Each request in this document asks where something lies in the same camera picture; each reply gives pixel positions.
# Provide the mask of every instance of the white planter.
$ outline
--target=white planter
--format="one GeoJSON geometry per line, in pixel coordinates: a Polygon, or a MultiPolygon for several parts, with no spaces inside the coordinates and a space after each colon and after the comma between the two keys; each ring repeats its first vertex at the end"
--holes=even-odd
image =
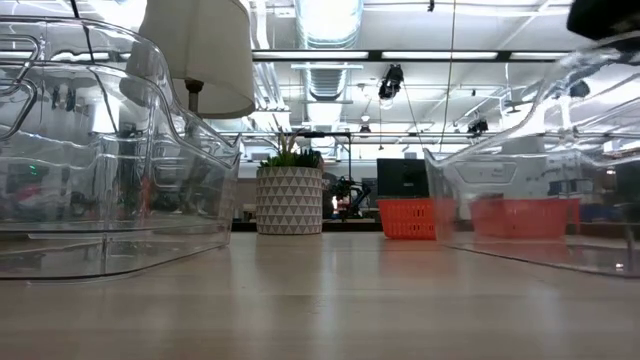
{"type": "Polygon", "coordinates": [[[258,233],[308,235],[322,232],[321,170],[260,168],[257,180],[258,233]]]}

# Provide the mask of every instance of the orange plastic basket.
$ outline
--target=orange plastic basket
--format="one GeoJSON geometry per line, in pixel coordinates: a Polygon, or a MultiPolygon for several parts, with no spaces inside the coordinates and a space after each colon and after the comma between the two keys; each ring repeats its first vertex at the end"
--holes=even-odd
{"type": "Polygon", "coordinates": [[[507,239],[564,236],[569,209],[579,223],[578,199],[481,199],[471,204],[471,220],[478,235],[507,239]]]}
{"type": "Polygon", "coordinates": [[[384,235],[390,239],[435,240],[431,199],[378,200],[384,235]]]}

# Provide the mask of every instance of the computer monitor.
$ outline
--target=computer monitor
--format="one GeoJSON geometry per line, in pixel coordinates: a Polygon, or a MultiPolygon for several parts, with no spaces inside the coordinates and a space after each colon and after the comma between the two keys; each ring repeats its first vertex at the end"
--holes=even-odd
{"type": "Polygon", "coordinates": [[[429,197],[424,160],[378,159],[379,198],[429,197]]]}

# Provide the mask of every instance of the transparent container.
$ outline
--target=transparent container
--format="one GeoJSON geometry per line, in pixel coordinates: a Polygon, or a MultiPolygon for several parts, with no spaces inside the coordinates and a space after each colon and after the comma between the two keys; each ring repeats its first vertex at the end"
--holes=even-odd
{"type": "Polygon", "coordinates": [[[427,150],[438,241],[639,276],[639,50],[633,33],[570,54],[520,124],[439,161],[427,150]]]}
{"type": "Polygon", "coordinates": [[[0,17],[0,278],[125,273],[227,244],[239,142],[176,100],[150,41],[0,17]]]}

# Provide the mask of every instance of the lamp shade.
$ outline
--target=lamp shade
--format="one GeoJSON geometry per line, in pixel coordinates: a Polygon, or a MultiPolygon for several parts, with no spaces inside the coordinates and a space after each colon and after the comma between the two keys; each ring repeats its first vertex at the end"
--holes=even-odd
{"type": "Polygon", "coordinates": [[[180,80],[193,79],[204,83],[198,112],[205,117],[255,110],[249,14],[239,0],[147,0],[139,33],[164,53],[183,104],[180,80]]]}

